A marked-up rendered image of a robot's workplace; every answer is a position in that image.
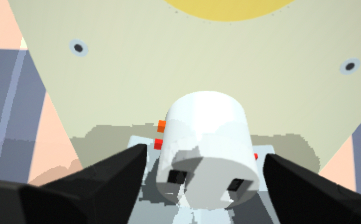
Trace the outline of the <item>white cylinder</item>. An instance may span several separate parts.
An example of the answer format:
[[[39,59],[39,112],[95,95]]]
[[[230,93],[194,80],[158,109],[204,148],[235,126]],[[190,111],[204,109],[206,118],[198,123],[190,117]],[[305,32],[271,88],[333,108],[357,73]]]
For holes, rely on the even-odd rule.
[[[197,209],[244,203],[259,177],[244,109],[219,92],[187,94],[159,120],[154,149],[161,150],[156,186],[167,200]]]

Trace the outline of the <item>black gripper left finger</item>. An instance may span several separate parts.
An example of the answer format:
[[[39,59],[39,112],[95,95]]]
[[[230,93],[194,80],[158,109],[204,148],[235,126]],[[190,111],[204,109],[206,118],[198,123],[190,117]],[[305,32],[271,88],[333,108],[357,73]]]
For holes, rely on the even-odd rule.
[[[0,224],[128,224],[146,163],[138,143],[42,186],[0,180]]]

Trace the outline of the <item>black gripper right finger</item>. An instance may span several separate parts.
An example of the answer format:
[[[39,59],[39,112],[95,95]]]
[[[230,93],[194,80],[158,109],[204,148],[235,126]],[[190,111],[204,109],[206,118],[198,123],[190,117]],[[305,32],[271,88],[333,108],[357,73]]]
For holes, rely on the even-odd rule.
[[[361,194],[266,153],[263,177],[280,224],[361,224]]]

